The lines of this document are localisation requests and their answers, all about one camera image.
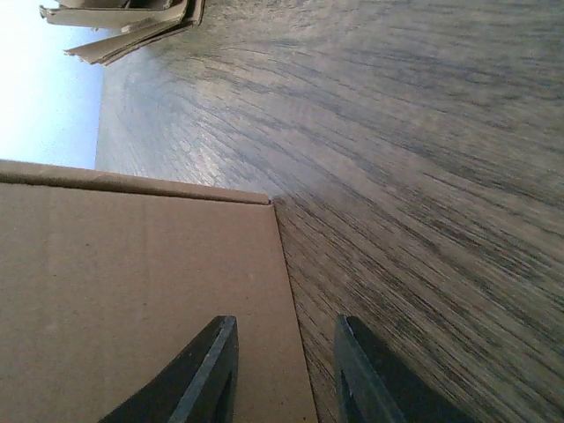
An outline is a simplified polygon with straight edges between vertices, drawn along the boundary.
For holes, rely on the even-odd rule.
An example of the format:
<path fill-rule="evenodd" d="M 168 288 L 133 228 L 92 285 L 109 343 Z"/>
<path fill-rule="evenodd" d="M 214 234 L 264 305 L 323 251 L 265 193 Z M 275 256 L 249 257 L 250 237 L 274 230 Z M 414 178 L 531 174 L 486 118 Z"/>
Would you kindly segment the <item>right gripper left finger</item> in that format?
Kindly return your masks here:
<path fill-rule="evenodd" d="M 218 315 L 103 422 L 231 422 L 238 379 L 237 319 Z"/>

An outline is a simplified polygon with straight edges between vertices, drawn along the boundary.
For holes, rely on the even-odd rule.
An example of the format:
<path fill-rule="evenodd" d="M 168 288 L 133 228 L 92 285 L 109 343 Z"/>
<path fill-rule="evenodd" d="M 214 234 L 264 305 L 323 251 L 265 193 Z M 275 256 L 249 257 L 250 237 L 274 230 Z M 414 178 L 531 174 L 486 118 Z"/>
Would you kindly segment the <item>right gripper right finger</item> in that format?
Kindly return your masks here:
<path fill-rule="evenodd" d="M 475 420 L 428 386 L 356 316 L 337 316 L 333 352 L 342 422 Z"/>

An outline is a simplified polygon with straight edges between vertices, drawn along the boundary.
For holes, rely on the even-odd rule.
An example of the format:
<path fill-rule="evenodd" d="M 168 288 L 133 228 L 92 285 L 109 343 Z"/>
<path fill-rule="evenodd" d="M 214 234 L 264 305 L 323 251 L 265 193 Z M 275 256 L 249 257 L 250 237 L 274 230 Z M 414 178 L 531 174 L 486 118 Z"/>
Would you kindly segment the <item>brown cardboard box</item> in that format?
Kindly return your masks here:
<path fill-rule="evenodd" d="M 2 421 L 102 419 L 219 315 L 235 420 L 316 421 L 266 195 L 2 162 Z"/>

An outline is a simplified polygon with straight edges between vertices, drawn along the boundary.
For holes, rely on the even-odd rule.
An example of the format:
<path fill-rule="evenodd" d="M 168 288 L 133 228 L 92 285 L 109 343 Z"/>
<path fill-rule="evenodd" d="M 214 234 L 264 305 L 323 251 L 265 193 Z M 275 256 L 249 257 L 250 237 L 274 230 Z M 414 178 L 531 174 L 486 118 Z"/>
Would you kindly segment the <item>stack of flat cardboard sheets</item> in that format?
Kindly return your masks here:
<path fill-rule="evenodd" d="M 204 1 L 59 1 L 57 7 L 41 5 L 39 11 L 50 25 L 110 31 L 109 38 L 65 51 L 85 63 L 107 66 L 143 46 L 198 26 Z"/>

